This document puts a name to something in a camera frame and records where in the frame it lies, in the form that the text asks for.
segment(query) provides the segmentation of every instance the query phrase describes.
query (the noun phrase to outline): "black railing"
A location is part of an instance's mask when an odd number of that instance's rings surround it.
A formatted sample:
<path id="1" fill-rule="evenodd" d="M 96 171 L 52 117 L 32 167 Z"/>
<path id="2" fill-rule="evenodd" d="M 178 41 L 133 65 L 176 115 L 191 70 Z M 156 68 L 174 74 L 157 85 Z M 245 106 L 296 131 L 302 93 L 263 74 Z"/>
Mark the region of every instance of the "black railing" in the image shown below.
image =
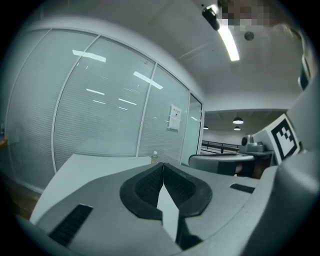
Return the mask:
<path id="1" fill-rule="evenodd" d="M 202 147 L 206 147 L 206 149 L 207 149 L 207 150 L 205 150 L 201 147 L 202 151 L 217 153 L 217 154 L 223 154 L 225 150 L 232 151 L 232 152 L 238 152 L 240 149 L 240 146 L 241 146 L 241 145 L 219 143 L 219 142 L 208 141 L 208 140 L 203 140 L 201 145 L 202 145 Z"/>

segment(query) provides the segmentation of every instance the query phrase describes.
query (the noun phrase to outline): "white desk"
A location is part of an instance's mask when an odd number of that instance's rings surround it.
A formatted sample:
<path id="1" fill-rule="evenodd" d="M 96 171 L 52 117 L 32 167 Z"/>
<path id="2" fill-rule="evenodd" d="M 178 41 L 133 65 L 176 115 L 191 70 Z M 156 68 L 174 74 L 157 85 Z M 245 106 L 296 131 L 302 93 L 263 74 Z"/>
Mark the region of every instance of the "white desk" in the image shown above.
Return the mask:
<path id="1" fill-rule="evenodd" d="M 150 163 L 149 156 L 102 157 L 73 154 L 43 191 L 30 222 L 36 224 L 52 206 L 90 181 Z"/>

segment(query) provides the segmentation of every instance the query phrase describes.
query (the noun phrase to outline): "black vent slot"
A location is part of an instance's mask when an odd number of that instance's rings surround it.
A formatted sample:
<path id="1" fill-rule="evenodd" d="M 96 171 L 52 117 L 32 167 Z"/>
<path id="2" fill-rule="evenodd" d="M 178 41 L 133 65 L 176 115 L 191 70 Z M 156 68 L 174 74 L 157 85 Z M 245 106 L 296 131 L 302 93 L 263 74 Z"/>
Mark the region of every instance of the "black vent slot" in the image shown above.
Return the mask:
<path id="1" fill-rule="evenodd" d="M 51 232 L 49 237 L 62 246 L 68 246 L 92 210 L 91 206 L 77 205 Z"/>
<path id="2" fill-rule="evenodd" d="M 239 191 L 242 191 L 242 192 L 247 192 L 247 193 L 250 193 L 250 194 L 252 194 L 254 192 L 254 190 L 255 190 L 255 188 L 252 187 L 252 186 L 245 186 L 245 185 L 240 185 L 240 184 L 236 184 L 236 183 L 232 184 L 230 186 L 230 188 L 235 189 L 235 190 L 239 190 Z"/>

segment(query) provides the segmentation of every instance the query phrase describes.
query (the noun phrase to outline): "white ceiling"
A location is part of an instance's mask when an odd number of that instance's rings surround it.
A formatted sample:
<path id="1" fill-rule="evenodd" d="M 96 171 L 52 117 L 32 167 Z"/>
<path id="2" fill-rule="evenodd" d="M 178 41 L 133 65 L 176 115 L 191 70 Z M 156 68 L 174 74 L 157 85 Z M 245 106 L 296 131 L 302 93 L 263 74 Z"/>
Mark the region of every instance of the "white ceiling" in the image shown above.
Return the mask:
<path id="1" fill-rule="evenodd" d="M 107 20 L 129 28 L 168 51 L 208 92 L 244 91 L 299 95 L 301 43 L 281 28 L 235 27 L 240 61 L 231 62 L 218 32 L 202 17 L 210 0 L 62 0 L 60 14 Z M 48 3 L 43 16 L 52 14 Z M 254 39 L 246 41 L 246 31 Z"/>
<path id="2" fill-rule="evenodd" d="M 204 125 L 209 130 L 215 131 L 233 131 L 236 126 L 241 128 L 246 134 L 254 134 L 267 125 L 271 124 L 283 111 L 222 111 L 206 112 L 204 116 Z M 234 124 L 235 117 L 243 119 L 243 124 Z"/>

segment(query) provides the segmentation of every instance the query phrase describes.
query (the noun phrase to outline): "wooden floor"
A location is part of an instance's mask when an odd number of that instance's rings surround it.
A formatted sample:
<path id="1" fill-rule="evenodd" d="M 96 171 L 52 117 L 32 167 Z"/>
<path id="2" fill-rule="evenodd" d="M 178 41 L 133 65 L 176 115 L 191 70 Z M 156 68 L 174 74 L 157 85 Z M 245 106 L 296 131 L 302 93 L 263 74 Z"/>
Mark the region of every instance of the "wooden floor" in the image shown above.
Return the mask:
<path id="1" fill-rule="evenodd" d="M 41 194 L 19 185 L 3 174 L 0 179 L 2 179 L 2 183 L 10 197 L 9 203 L 11 204 L 12 212 L 29 220 Z"/>

